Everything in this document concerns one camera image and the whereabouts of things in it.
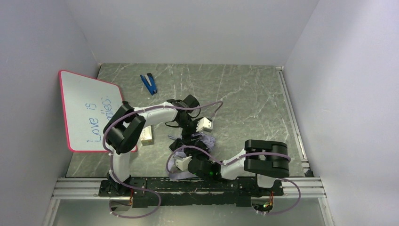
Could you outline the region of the lavender folding umbrella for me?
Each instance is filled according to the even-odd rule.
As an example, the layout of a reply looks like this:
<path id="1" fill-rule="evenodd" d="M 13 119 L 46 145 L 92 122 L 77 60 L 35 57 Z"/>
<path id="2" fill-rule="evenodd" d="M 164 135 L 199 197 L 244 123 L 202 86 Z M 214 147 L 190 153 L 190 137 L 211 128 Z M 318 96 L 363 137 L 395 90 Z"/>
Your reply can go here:
<path id="1" fill-rule="evenodd" d="M 201 146 L 201 149 L 207 150 L 208 152 L 211 151 L 214 146 L 216 139 L 211 136 L 207 135 L 205 133 L 195 133 L 192 135 L 192 138 L 194 138 L 194 146 Z M 185 158 L 187 157 L 187 154 L 184 153 L 183 150 L 179 150 L 175 153 L 173 153 L 170 158 L 167 160 L 167 166 L 166 166 L 166 172 L 168 173 L 168 177 L 172 180 L 181 180 L 181 179 L 187 179 L 187 178 L 197 178 L 198 176 L 190 173 L 189 171 L 181 171 L 180 169 L 177 168 L 175 165 L 175 160 L 179 158 Z"/>

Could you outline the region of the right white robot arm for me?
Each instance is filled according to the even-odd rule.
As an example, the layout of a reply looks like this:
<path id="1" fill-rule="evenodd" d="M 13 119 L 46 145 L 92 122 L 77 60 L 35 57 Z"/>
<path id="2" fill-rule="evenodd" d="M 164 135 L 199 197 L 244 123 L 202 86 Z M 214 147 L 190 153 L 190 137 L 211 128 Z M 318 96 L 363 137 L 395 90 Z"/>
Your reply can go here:
<path id="1" fill-rule="evenodd" d="M 183 148 L 191 157 L 188 171 L 201 179 L 233 181 L 250 172 L 256 174 L 260 188 L 271 188 L 276 179 L 289 176 L 291 158 L 288 146 L 283 142 L 249 139 L 238 154 L 223 161 L 216 160 L 208 151 L 197 146 L 184 145 Z"/>

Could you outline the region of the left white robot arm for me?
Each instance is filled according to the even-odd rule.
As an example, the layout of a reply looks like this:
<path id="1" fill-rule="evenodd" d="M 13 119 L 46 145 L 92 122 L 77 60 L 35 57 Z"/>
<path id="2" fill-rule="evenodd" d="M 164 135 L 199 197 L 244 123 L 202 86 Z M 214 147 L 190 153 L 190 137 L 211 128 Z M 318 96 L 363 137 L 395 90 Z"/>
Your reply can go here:
<path id="1" fill-rule="evenodd" d="M 130 152 L 135 148 L 144 128 L 159 123 L 175 121 L 182 128 L 181 138 L 176 139 L 169 147 L 176 150 L 183 145 L 193 145 L 207 149 L 197 131 L 200 119 L 191 116 L 191 112 L 199 108 L 198 100 L 188 95 L 183 100 L 170 99 L 159 106 L 133 108 L 127 101 L 104 128 L 104 145 L 111 147 L 111 166 L 107 174 L 110 188 L 118 196 L 127 195 L 131 190 L 129 173 Z"/>

